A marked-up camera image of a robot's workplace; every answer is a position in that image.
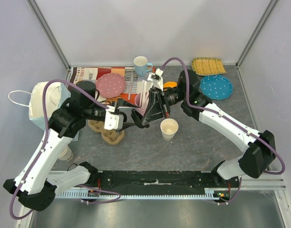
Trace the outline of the black plastic cup lid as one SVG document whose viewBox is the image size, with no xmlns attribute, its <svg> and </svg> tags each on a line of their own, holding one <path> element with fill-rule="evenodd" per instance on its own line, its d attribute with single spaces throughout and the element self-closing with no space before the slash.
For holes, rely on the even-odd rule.
<svg viewBox="0 0 291 228">
<path fill-rule="evenodd" d="M 142 124 L 142 115 L 136 110 L 131 110 L 131 117 L 138 128 L 145 128 L 146 126 Z"/>
</svg>

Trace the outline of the white paper coffee cup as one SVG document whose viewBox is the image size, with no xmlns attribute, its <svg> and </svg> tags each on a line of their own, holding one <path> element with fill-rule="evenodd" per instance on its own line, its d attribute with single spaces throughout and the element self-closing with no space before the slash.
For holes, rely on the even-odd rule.
<svg viewBox="0 0 291 228">
<path fill-rule="evenodd" d="M 173 139 L 174 135 L 178 131 L 178 128 L 179 125 L 177 121 L 172 118 L 164 119 L 160 124 L 162 137 L 168 141 Z"/>
</svg>

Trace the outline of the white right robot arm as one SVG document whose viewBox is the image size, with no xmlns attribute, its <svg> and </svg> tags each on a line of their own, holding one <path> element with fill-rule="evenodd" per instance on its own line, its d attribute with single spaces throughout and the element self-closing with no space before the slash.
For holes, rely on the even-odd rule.
<svg viewBox="0 0 291 228">
<path fill-rule="evenodd" d="M 242 152 L 229 161 L 219 163 L 211 175 L 212 184 L 222 187 L 229 179 L 247 175 L 257 179 L 263 173 L 272 174 L 268 167 L 276 158 L 274 135 L 268 130 L 259 132 L 221 110 L 212 100 L 199 91 L 200 81 L 191 70 L 183 70 L 175 88 L 166 91 L 162 86 L 162 71 L 149 73 L 149 102 L 144 114 L 132 111 L 132 118 L 139 128 L 149 127 L 150 122 L 168 119 L 170 107 L 181 102 L 184 113 L 224 135 Z"/>
</svg>

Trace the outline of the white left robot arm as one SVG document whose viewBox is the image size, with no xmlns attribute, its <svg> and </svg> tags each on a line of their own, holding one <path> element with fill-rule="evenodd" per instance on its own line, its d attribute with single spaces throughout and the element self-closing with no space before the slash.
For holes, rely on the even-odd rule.
<svg viewBox="0 0 291 228">
<path fill-rule="evenodd" d="M 58 157 L 86 126 L 87 120 L 104 121 L 104 129 L 107 130 L 122 131 L 132 126 L 132 123 L 126 122 L 126 115 L 117 106 L 106 106 L 95 99 L 96 85 L 91 81 L 80 81 L 74 85 L 62 80 L 72 88 L 70 97 L 48 117 L 45 110 L 46 92 L 55 82 L 57 80 L 51 80 L 44 86 L 42 107 L 45 131 L 38 148 L 20 175 L 3 184 L 13 199 L 18 199 L 24 207 L 35 211 L 43 211 L 56 195 L 72 187 L 96 185 L 98 170 L 88 162 L 82 162 L 56 177 L 49 176 Z"/>
</svg>

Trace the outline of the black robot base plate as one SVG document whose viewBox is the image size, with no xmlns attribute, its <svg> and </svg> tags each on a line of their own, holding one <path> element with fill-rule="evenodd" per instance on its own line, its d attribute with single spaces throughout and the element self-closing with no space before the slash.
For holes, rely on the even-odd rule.
<svg viewBox="0 0 291 228">
<path fill-rule="evenodd" d="M 201 171 L 101 171 L 85 185 L 120 194 L 201 194 L 205 188 L 237 188 L 239 178 L 223 180 Z"/>
</svg>

